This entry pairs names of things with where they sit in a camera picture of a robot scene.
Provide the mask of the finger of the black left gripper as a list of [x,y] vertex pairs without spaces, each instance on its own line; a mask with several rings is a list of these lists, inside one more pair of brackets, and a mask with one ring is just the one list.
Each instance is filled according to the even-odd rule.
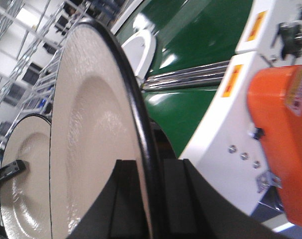
[[4,167],[0,168],[0,183],[11,179],[17,174],[23,172],[26,169],[25,162],[23,160],[15,160]]

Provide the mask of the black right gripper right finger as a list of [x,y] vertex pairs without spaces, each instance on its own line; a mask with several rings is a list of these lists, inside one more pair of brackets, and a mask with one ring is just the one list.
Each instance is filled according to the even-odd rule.
[[282,239],[233,206],[188,159],[163,161],[170,239]]

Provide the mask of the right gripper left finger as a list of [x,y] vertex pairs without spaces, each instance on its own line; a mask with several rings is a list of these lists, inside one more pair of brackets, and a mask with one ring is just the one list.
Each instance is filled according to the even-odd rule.
[[68,238],[146,239],[148,236],[136,161],[117,160],[102,192]]

